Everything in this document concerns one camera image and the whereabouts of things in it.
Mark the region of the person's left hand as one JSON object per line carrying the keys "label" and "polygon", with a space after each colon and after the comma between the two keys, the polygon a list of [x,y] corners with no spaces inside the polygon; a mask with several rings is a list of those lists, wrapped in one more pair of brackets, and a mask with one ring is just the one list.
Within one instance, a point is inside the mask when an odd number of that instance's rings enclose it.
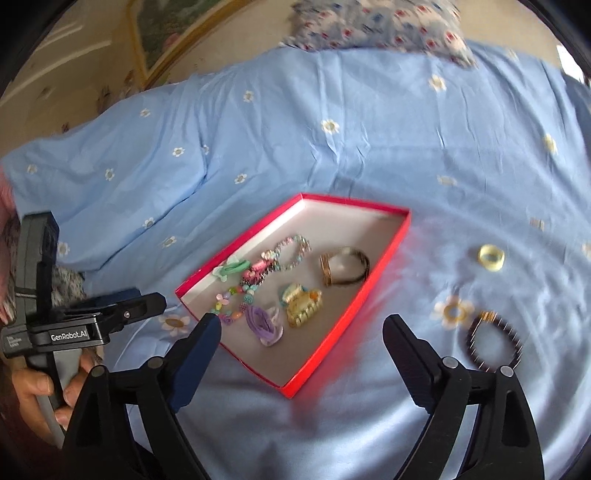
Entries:
{"label": "person's left hand", "polygon": [[[102,359],[94,349],[82,350],[79,357],[78,373],[63,390],[65,405],[55,411],[55,420],[64,429],[68,428],[73,408],[88,374],[94,366],[101,362]],[[40,439],[53,444],[53,435],[38,403],[39,398],[47,397],[53,393],[52,380],[48,375],[26,367],[22,359],[9,360],[8,366],[24,423]]]}

